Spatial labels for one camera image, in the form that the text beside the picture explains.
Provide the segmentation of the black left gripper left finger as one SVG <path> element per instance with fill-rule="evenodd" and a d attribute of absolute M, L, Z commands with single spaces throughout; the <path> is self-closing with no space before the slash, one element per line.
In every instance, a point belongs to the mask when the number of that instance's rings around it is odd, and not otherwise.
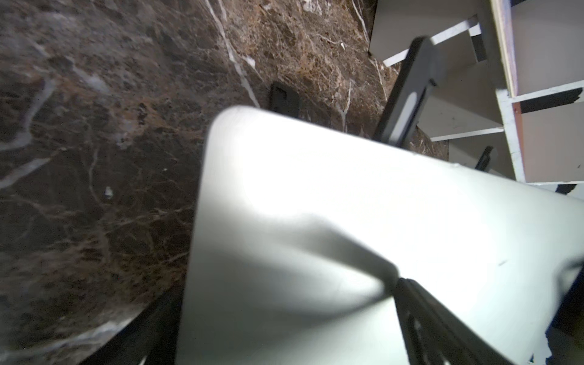
<path fill-rule="evenodd" d="M 173 286 L 83 364 L 173 364 L 184 286 Z"/>

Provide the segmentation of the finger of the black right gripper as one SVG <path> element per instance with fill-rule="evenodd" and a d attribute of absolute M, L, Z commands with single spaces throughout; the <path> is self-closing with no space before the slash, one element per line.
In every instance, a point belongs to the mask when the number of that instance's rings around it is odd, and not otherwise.
<path fill-rule="evenodd" d="M 405 148 L 421 112 L 438 87 L 438 48 L 428 36 L 413 39 L 386 103 L 373 140 Z"/>

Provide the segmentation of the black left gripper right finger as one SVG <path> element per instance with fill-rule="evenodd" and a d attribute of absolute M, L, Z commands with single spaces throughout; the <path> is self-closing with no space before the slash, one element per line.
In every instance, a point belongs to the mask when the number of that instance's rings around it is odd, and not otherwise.
<path fill-rule="evenodd" d="M 400 278 L 395 306 L 410 364 L 510 364 L 418 282 Z"/>

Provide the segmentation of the silver laptop computer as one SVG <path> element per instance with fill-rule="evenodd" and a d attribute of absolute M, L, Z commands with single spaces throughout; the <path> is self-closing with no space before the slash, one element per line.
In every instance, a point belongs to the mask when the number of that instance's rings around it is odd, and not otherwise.
<path fill-rule="evenodd" d="M 205 139 L 177 364 L 406 364 L 418 282 L 526 363 L 583 259 L 579 199 L 248 106 Z"/>

